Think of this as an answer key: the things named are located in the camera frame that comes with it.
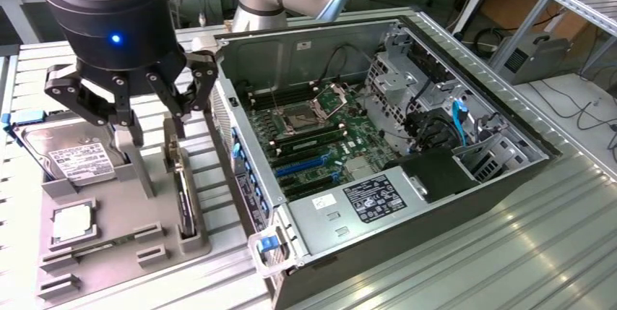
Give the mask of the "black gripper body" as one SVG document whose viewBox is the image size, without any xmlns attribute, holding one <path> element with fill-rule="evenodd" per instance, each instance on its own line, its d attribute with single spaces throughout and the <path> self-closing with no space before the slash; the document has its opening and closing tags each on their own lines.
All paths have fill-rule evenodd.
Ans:
<svg viewBox="0 0 617 310">
<path fill-rule="evenodd" d="M 166 86 L 185 68 L 168 0 L 46 0 L 77 57 L 78 76 L 97 86 L 152 92 L 149 74 Z"/>
</svg>

